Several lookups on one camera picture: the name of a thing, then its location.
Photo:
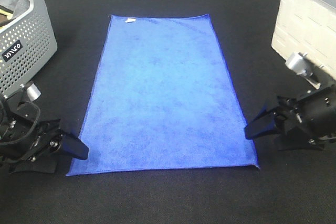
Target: white container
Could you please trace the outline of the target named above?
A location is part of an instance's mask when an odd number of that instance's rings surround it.
[[[281,0],[272,47],[286,60],[307,52],[336,79],[336,0]]]
[[[26,84],[56,49],[45,1],[30,0],[26,12],[0,29],[0,92],[9,96]]]

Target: blue towel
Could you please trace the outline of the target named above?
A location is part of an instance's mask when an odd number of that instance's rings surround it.
[[[257,166],[245,125],[208,15],[113,16],[67,175]]]

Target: white tag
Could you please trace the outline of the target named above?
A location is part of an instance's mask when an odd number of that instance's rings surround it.
[[[131,23],[131,22],[135,22],[136,19],[135,18],[128,18],[125,23]]]

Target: black cable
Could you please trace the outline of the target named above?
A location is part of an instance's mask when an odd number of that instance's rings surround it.
[[[31,128],[29,129],[29,131],[28,131],[25,135],[23,135],[23,136],[20,137],[19,139],[14,140],[14,141],[1,142],[1,143],[0,143],[0,146],[6,146],[6,145],[17,144],[17,143],[19,143],[21,140],[25,139],[25,138],[26,138],[30,133],[32,133],[32,131],[35,129],[36,124],[38,123],[39,118],[40,118],[40,116],[41,116],[41,110],[40,110],[40,108],[39,108],[36,104],[34,104],[34,103],[32,103],[32,102],[28,102],[28,101],[26,101],[26,102],[23,102],[23,103],[28,103],[28,104],[30,104],[31,106],[33,106],[33,107],[36,109],[36,117],[35,117],[35,120],[34,120],[32,126],[31,126]]]

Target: black cloth surface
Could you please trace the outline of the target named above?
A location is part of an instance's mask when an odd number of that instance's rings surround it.
[[[250,121],[273,93],[311,87],[271,48],[280,0],[45,0],[58,51],[33,78],[44,119],[79,133],[111,14],[209,13],[243,113]],[[255,141],[255,167],[151,170],[65,177],[0,170],[0,223],[334,223],[336,145],[277,152]]]

